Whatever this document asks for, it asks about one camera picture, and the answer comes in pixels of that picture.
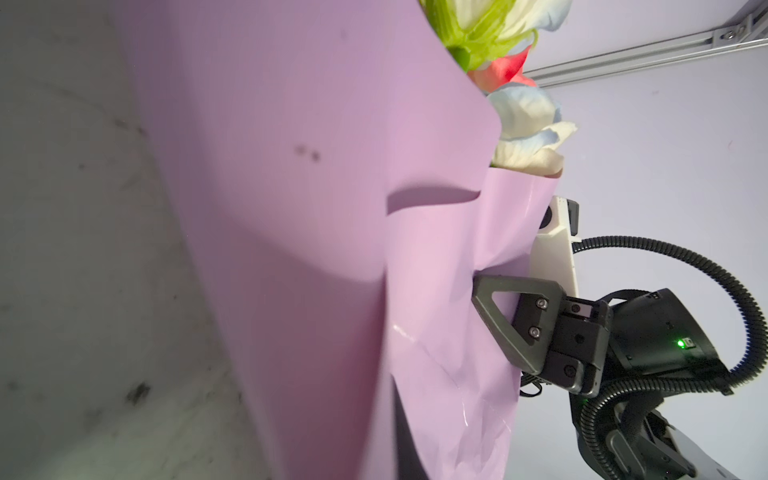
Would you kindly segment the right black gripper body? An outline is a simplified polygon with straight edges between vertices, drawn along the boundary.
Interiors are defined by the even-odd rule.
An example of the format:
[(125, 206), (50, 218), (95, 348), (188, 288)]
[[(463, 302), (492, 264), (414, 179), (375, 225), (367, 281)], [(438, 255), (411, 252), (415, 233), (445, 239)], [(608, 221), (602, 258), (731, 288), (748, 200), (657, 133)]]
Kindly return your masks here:
[(589, 398), (635, 378), (700, 381), (728, 395), (727, 373), (671, 290), (621, 290), (593, 302), (565, 298), (539, 379)]

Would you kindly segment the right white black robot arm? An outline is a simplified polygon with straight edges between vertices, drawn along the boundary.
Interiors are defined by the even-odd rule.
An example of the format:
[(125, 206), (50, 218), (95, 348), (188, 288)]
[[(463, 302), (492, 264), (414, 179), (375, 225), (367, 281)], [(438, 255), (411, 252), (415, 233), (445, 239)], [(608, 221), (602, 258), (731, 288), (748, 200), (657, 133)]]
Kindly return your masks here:
[(626, 248), (685, 263), (717, 283), (741, 314), (746, 348), (727, 367), (701, 326), (668, 289), (624, 289), (577, 298), (551, 280), (479, 274), (472, 302), (523, 385), (569, 395), (584, 461), (605, 479), (723, 479), (707, 457), (661, 414), (682, 394), (731, 395), (767, 364), (767, 323), (751, 293), (714, 261), (644, 237), (601, 236), (573, 251)]

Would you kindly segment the white blue fake rose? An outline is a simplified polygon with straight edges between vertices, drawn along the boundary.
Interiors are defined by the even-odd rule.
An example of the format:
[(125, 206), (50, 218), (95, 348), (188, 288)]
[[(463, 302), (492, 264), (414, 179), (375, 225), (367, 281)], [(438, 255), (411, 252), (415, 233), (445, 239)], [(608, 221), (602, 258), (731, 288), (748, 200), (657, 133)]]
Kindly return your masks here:
[(442, 45), (470, 72), (538, 42), (565, 22), (570, 0), (424, 0), (419, 3)]

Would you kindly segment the pink purple wrapping paper sheet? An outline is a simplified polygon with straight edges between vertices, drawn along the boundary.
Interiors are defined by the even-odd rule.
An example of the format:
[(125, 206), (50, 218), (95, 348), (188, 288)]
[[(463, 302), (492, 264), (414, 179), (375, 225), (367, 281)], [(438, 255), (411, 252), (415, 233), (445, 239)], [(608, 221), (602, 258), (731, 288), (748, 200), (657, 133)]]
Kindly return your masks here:
[(556, 182), (416, 1), (119, 1), (142, 121), (277, 479), (500, 479), (519, 372), (471, 303)]

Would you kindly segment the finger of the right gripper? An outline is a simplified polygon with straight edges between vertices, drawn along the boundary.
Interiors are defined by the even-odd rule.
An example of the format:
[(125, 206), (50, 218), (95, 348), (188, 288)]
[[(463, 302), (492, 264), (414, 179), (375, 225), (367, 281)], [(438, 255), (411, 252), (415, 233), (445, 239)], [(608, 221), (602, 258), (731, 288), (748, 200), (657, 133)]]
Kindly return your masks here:
[(510, 364), (529, 374), (544, 370), (565, 291), (555, 281), (477, 275), (472, 303)]

